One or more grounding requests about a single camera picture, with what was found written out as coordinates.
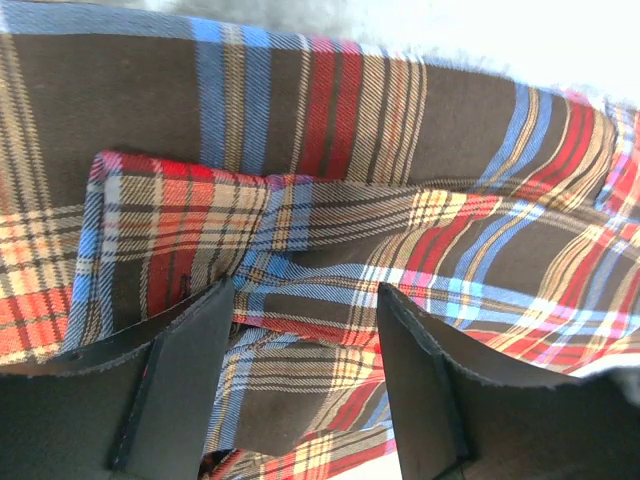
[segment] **red stripe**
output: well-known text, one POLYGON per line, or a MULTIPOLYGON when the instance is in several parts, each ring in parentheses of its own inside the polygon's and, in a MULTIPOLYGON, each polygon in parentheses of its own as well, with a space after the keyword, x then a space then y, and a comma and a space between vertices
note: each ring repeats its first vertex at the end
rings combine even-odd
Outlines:
POLYGON ((633 223, 627 223, 624 227, 622 227, 622 231, 620 232, 620 236, 624 238, 627 242, 631 241, 631 238, 640 231, 640 225, 635 225, 633 223))
POLYGON ((127 172, 128 175, 135 173, 153 173, 157 163, 161 162, 160 160, 144 155, 123 155, 118 152, 105 152, 102 157, 107 171, 117 169, 120 165, 122 171, 127 172))
MULTIPOLYGON (((549 345, 539 344, 536 348, 522 355, 522 357, 520 357, 520 360, 525 360, 532 363, 541 355, 547 354, 548 349, 549 345)), ((586 351, 587 348, 584 346, 565 345, 561 348, 558 348, 557 351, 554 352, 553 365, 554 367, 563 367, 563 369, 560 370, 560 373, 569 373, 570 371, 573 371, 581 366, 577 363, 577 361, 580 358, 584 357, 586 351)), ((518 358, 515 352, 511 356, 513 356, 514 358, 518 358)), ((586 363, 590 363, 595 359, 596 357, 591 357, 591 360, 586 363)))
MULTIPOLYGON (((532 189, 536 196, 540 196, 551 190, 551 188, 553 187, 553 183, 551 183, 551 181, 558 175, 558 172, 564 171, 562 165, 569 160, 576 142, 580 141, 580 139, 578 138, 580 134, 580 119, 584 114, 584 110, 585 107, 583 107, 582 105, 575 102, 570 102, 569 127, 567 129, 567 136, 564 139, 562 147, 560 147, 560 150, 558 151, 556 157, 551 161, 550 164, 533 175, 526 184, 522 185, 522 187, 518 189, 518 193, 515 194, 516 197, 524 196, 525 198, 528 198, 526 193, 531 192, 532 189)), ((584 141, 585 138, 587 139, 588 144, 588 141, 591 138, 591 133, 589 132, 589 135, 583 136, 582 140, 584 141)), ((569 162, 567 168, 572 167, 570 171, 573 171, 575 169, 575 166, 582 160, 582 156, 574 155, 571 158, 573 161, 569 162)))
POLYGON ((593 137, 594 126, 594 113, 592 108, 581 106, 582 115, 584 116, 584 123, 582 128, 582 135, 578 138, 578 145, 575 151, 569 157, 569 161, 566 165, 560 167, 555 172, 552 172, 549 177, 544 180, 547 185, 557 185, 563 179, 569 177, 582 163, 584 156, 587 153, 587 149, 591 144, 591 138, 593 137))
POLYGON ((329 424, 329 430, 347 430, 353 426, 362 413, 364 405, 379 385, 379 383, 365 383, 357 387, 351 395, 349 395, 349 399, 344 405, 336 412, 335 417, 333 417, 333 420, 329 424))
POLYGON ((609 230, 603 230, 598 240, 591 246, 591 251, 584 256, 575 273, 571 276, 567 287, 562 292, 558 303, 570 308, 576 308, 582 293, 586 287, 585 279, 591 277, 590 273, 595 268, 602 254, 606 251, 606 245, 611 242, 612 234, 609 230))
MULTIPOLYGON (((636 118, 635 123, 635 139, 640 139, 640 115, 636 118)), ((620 161, 620 153, 614 156, 613 165, 616 166, 620 161)), ((629 195, 631 188, 634 185, 635 179, 638 175, 638 168, 640 168, 640 149, 638 145, 634 145, 633 150, 630 152, 630 158, 624 166, 624 172, 620 174, 620 177, 612 186, 611 197, 608 201, 608 207, 614 212, 618 212, 622 208, 622 204, 629 195)), ((638 202, 638 198, 630 199, 633 203, 638 202)))
MULTIPOLYGON (((155 253, 149 262, 147 314, 150 316, 172 307, 187 293, 184 291, 184 282, 190 283, 191 267, 206 219, 206 212, 201 209, 189 212, 188 180, 192 177, 191 166, 177 162, 158 162, 156 165, 160 166, 163 177, 163 207, 157 226, 155 253), (182 245, 182 248, 171 251, 171 246, 187 240, 186 231, 189 231, 189 243, 193 246, 187 248, 182 245)), ((213 183, 194 185, 192 197, 193 188, 198 189, 195 192, 198 202, 202 202, 202 195, 207 194, 202 188, 208 189, 208 196, 213 200, 213 183)))
POLYGON ((442 233, 438 237, 438 241, 432 249, 423 271, 429 273, 435 272, 438 262, 442 259, 445 250, 453 243, 455 237, 470 223, 488 217, 495 204, 495 197, 482 199, 480 203, 477 197, 467 197, 464 205, 460 209, 459 216, 446 227, 442 227, 442 233))
POLYGON ((489 332, 484 330, 464 330, 465 335, 469 335, 471 338, 479 341, 480 343, 493 342, 496 338, 500 337, 500 333, 489 332))
POLYGON ((538 355, 532 355, 532 351, 534 347, 540 343, 541 337, 542 332, 540 332, 540 330, 532 330, 527 333, 526 337, 516 340, 507 348, 501 350, 501 352, 514 358, 518 358, 519 355, 523 355, 528 357, 528 360, 535 360, 538 355))
POLYGON ((270 460, 264 464, 262 471, 264 478, 274 478, 277 480, 290 480, 293 478, 293 467, 296 464, 295 450, 286 455, 270 460))
POLYGON ((342 75, 336 110, 334 140, 327 178, 342 180, 347 174, 356 131, 357 106, 362 83, 362 55, 352 42, 343 44, 342 75))
POLYGON ((421 271, 420 267, 422 266, 422 260, 427 253, 427 249, 429 245, 433 242, 433 239, 442 231, 441 228, 430 228, 420 237, 420 239, 416 242, 416 246, 411 252, 409 256, 409 261, 407 262, 407 266, 405 271, 421 271))
POLYGON ((335 70, 335 53, 331 51, 330 41, 323 38, 313 38, 311 45, 314 50, 311 99, 304 150, 298 165, 298 173, 303 175, 318 175, 320 173, 335 70))
POLYGON ((0 355, 29 351, 59 342, 60 332, 67 330, 68 308, 65 307, 65 302, 70 297, 71 287, 60 287, 1 299, 0 355), (47 308, 47 302, 50 302, 51 310, 47 308))
POLYGON ((321 340, 335 345, 358 345, 369 349, 375 348, 375 345, 378 343, 375 332, 355 332, 347 325, 344 327, 328 327, 299 322, 288 318, 263 318, 239 314, 234 315, 233 321, 266 328, 274 332, 295 333, 299 337, 307 340, 321 340), (349 339, 349 343, 344 341, 345 338, 349 339))
POLYGON ((367 450, 356 452, 342 458, 337 458, 329 463, 328 477, 335 477, 336 475, 346 472, 347 470, 351 470, 352 468, 362 465, 370 460, 392 453, 395 450, 396 440, 393 438, 367 450))

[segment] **yellow stripe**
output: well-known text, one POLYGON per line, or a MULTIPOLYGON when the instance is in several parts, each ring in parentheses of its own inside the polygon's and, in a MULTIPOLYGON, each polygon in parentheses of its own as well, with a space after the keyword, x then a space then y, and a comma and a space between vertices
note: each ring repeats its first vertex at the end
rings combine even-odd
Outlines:
MULTIPOLYGON (((144 198, 145 201, 150 201, 151 205, 162 205, 164 198, 164 185, 159 175, 161 174, 161 167, 159 162, 153 162, 153 173, 155 174, 155 178, 150 179, 151 184, 149 185, 149 190, 153 197, 152 198, 144 198)), ((145 232, 148 237, 145 242, 147 245, 145 246, 145 251, 153 252, 153 249, 156 245, 156 239, 158 237, 158 224, 160 222, 160 209, 154 208, 150 213, 149 218, 149 231, 145 232)), ((147 255, 144 261, 142 262, 142 268, 140 271, 140 312, 142 314, 142 319, 146 320, 147 315, 147 293, 149 292, 148 282, 149 282, 149 272, 151 265, 151 255, 147 255)))
POLYGON ((409 151, 407 157, 404 160, 405 174, 399 179, 399 184, 406 185, 409 180, 409 174, 411 173, 411 163, 415 155, 416 146, 418 144, 418 137, 420 136, 420 129, 422 127, 422 119, 424 118, 425 106, 427 104, 427 66, 423 63, 416 63, 415 69, 417 71, 416 89, 418 88, 420 79, 422 80, 422 87, 416 94, 417 112, 415 115, 415 121, 413 122, 413 128, 411 132, 411 141, 409 145, 409 151))
POLYGON ((393 183, 393 169, 396 167, 396 158, 404 128, 402 122, 404 112, 407 109, 408 64, 400 59, 391 59, 389 64, 389 88, 387 89, 384 128, 381 135, 380 150, 375 159, 373 171, 373 182, 380 185, 391 185, 393 183))
MULTIPOLYGON (((228 367, 223 371, 224 378, 220 378, 220 382, 218 384, 218 390, 222 387, 222 395, 220 402, 220 417, 226 418, 229 407, 231 404, 231 387, 233 385, 233 379, 237 370, 237 362, 240 360, 240 354, 234 355, 231 361, 228 363, 228 367)), ((218 428, 216 428, 211 435, 207 438, 206 449, 208 451, 216 450, 220 445, 220 437, 222 436, 222 425, 223 422, 218 422, 218 428)))
POLYGON ((537 205, 535 203, 527 204, 526 208, 523 209, 522 212, 520 212, 517 217, 511 219, 505 225, 503 225, 498 230, 493 232, 491 237, 480 247, 480 249, 478 250, 478 253, 473 257, 473 260, 471 261, 471 264, 469 265, 469 269, 467 270, 467 273, 465 274, 465 280, 467 280, 469 282, 471 282, 473 280, 473 277, 475 276, 476 271, 478 270, 480 262, 485 258, 485 256, 487 255, 487 252, 493 246, 493 244, 505 232, 509 231, 511 228, 515 227, 518 223, 520 223, 523 220, 525 220, 527 215, 536 207, 537 207, 537 205))
MULTIPOLYGON (((609 304, 608 309, 610 312, 621 311, 624 297, 626 297, 631 292, 630 290, 631 282, 633 281, 634 277, 637 275, 638 269, 640 269, 640 265, 636 263, 633 268, 630 268, 627 271, 627 274, 620 282, 620 285, 618 285, 618 288, 616 289, 613 295, 613 299, 609 304)), ((605 318, 604 320, 602 320, 602 324, 599 327, 601 331, 610 332, 613 329, 614 323, 617 321, 616 317, 617 315, 605 315, 605 318)), ((589 338, 589 342, 585 346, 585 351, 583 353, 583 356, 581 357, 580 360, 581 361, 589 360, 594 354, 602 351, 607 341, 609 341, 610 339, 611 339, 610 335, 604 335, 604 334, 591 335, 591 337, 589 338)))
POLYGON ((594 113, 593 134, 580 164, 540 199, 540 203, 548 205, 549 208, 564 212, 578 208, 585 202, 586 195, 607 175, 613 152, 615 131, 613 125, 605 119, 603 114, 594 113), (573 180, 581 175, 584 176, 580 181, 571 185, 573 180))
POLYGON ((309 40, 299 35, 301 70, 298 89, 298 110, 296 114, 296 131, 293 137, 293 152, 289 167, 290 173, 295 173, 300 161, 300 152, 302 151, 302 138, 304 136, 304 127, 307 122, 307 97, 309 95, 309 75, 311 74, 311 52, 309 48, 309 40))
POLYGON ((366 182, 373 150, 378 137, 380 109, 384 88, 384 60, 375 55, 363 56, 362 94, 353 154, 345 180, 366 182))
MULTIPOLYGON (((31 350, 31 354, 35 355, 39 360, 45 360, 52 355, 56 354, 62 347, 62 343, 54 343, 51 345, 45 345, 44 347, 36 347, 31 350)), ((14 352, 0 356, 0 365, 9 365, 12 363, 21 363, 27 361, 26 352, 14 352)))
MULTIPOLYGON (((556 255, 540 283, 540 289, 536 294, 537 298, 544 298, 551 306, 559 302, 560 297, 566 292, 571 279, 575 276, 577 269, 585 257, 591 253, 593 244, 600 237, 602 230, 602 227, 589 225, 556 255)), ((518 340, 526 337, 532 330, 538 328, 538 325, 550 314, 551 311, 528 308, 522 315, 522 318, 530 319, 526 326, 516 325, 509 328, 503 335, 487 343, 487 346, 499 351, 509 348, 518 340)), ((572 320, 573 318, 568 318, 565 324, 570 323, 572 320)), ((529 348, 519 351, 516 358, 521 358, 541 343, 544 343, 552 333, 554 332, 549 332, 529 348)))
POLYGON ((408 95, 409 97, 406 106, 407 118, 402 125, 404 128, 404 135, 401 137, 400 151, 395 159, 396 169, 393 172, 393 177, 390 181, 392 185, 402 185, 404 183, 404 177, 407 175, 406 173, 403 174, 403 171, 409 171, 409 147, 411 146, 414 132, 417 130, 416 116, 418 114, 418 96, 420 93, 420 65, 412 59, 407 59, 406 69, 408 71, 406 90, 408 91, 405 92, 405 96, 408 95))

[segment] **plaid fabric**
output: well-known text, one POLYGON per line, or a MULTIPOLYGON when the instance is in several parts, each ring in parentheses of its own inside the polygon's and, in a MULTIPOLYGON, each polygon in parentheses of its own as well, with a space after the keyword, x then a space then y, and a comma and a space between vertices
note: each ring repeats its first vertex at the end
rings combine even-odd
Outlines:
POLYGON ((241 450, 222 476, 294 479, 393 448, 380 282, 554 371, 640 364, 637 112, 325 38, 0 14, 0 362, 231 274, 250 328, 205 452, 241 450))

